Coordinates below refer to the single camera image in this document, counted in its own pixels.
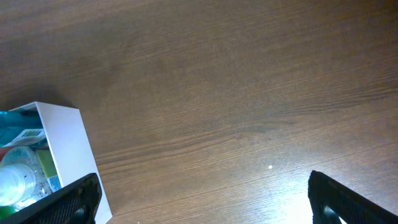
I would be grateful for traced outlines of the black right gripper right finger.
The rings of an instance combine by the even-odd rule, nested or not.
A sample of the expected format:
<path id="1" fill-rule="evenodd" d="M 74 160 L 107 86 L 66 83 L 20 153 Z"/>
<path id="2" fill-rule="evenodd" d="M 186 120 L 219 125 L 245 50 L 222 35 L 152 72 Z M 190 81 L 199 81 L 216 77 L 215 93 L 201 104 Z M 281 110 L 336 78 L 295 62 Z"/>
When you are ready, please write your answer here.
<path id="1" fill-rule="evenodd" d="M 308 199 L 313 224 L 397 223 L 397 215 L 315 170 L 308 180 Z"/>

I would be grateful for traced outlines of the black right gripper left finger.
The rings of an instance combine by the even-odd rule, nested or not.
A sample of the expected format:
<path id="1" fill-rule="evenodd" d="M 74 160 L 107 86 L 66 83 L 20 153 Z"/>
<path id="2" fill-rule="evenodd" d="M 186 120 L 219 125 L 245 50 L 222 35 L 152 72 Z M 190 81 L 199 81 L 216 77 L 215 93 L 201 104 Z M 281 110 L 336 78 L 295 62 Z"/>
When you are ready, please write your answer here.
<path id="1" fill-rule="evenodd" d="M 1 220 L 1 224 L 95 224 L 102 197 L 96 173 L 90 173 Z"/>

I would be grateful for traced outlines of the purple pump soap bottle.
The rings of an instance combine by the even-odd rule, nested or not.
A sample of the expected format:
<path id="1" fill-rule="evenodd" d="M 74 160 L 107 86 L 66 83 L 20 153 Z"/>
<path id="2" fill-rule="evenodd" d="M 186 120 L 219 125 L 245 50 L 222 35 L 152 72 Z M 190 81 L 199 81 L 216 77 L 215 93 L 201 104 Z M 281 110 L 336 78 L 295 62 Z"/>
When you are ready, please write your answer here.
<path id="1" fill-rule="evenodd" d="M 60 190 L 48 148 L 15 147 L 1 160 L 1 206 L 19 211 Z"/>

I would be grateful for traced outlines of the teal mouthwash bottle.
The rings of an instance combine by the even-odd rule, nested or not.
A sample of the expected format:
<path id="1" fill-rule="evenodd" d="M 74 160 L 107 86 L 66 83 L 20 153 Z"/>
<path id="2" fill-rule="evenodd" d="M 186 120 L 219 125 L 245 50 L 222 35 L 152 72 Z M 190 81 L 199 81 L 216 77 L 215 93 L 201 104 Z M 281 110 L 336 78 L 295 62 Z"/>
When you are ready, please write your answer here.
<path id="1" fill-rule="evenodd" d="M 46 141 L 36 111 L 1 111 L 1 147 L 38 147 Z"/>

